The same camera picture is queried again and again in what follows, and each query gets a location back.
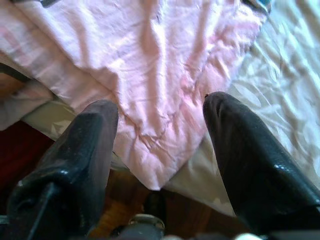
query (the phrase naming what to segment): bedding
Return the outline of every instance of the bedding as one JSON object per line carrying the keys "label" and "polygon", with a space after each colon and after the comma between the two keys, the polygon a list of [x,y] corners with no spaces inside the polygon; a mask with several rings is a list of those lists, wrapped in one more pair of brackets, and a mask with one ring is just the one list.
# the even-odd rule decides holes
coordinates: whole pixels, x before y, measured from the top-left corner
{"label": "bedding", "polygon": [[159,190],[193,155],[266,12],[240,0],[1,1],[1,51],[77,113],[119,110],[114,151]]}
{"label": "bedding", "polygon": [[[318,2],[275,2],[228,93],[259,115],[302,172],[320,189],[318,29]],[[54,100],[33,111],[24,121],[56,139],[73,117],[68,105]],[[119,168],[121,162],[114,157]],[[165,187],[221,213],[234,215],[208,134]]]}

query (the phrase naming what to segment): pink bedsheet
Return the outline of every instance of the pink bedsheet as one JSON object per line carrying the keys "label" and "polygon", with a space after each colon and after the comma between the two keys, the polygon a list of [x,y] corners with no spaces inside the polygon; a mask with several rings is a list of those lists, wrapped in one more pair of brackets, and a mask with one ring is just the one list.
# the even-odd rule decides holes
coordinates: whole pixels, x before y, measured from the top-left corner
{"label": "pink bedsheet", "polygon": [[117,103],[114,151],[152,190],[197,149],[205,95],[228,88],[267,17],[239,0],[3,0],[0,14],[1,51],[77,112]]}

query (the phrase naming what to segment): mattress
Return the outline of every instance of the mattress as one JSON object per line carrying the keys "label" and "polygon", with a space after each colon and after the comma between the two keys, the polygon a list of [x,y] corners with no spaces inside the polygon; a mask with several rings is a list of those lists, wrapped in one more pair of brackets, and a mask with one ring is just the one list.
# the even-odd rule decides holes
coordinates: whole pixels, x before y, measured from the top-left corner
{"label": "mattress", "polygon": [[[320,4],[277,1],[228,92],[246,104],[320,189]],[[75,117],[58,99],[23,120],[56,140]],[[124,166],[116,154],[112,167]],[[207,134],[165,186],[233,216]]]}

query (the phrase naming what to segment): wrinkled fabric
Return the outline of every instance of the wrinkled fabric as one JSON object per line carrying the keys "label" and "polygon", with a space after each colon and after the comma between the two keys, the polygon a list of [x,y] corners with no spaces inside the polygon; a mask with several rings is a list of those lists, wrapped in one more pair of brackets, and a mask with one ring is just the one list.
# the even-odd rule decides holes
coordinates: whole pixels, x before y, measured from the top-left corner
{"label": "wrinkled fabric", "polygon": [[228,88],[266,20],[239,0],[2,5],[1,51],[77,112],[117,103],[114,151],[153,190],[197,149],[205,94]]}
{"label": "wrinkled fabric", "polygon": [[53,94],[40,82],[30,79],[25,71],[2,54],[0,54],[0,63],[29,78],[21,89],[5,98],[0,98],[0,131],[3,131],[37,107],[52,100]]}

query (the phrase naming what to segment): wooden floor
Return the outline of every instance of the wooden floor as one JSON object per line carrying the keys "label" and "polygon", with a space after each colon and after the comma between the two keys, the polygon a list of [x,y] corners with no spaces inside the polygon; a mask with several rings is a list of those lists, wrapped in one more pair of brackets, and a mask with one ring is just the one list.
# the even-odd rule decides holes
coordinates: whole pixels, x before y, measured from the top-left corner
{"label": "wooden floor", "polygon": [[[134,176],[122,171],[112,171],[106,189],[105,211],[96,229],[90,236],[107,237],[120,225],[141,213],[145,197],[150,193]],[[182,238],[194,237],[197,233],[219,232],[228,237],[247,232],[236,219],[193,201],[180,194],[163,191],[167,204],[166,234]]]}

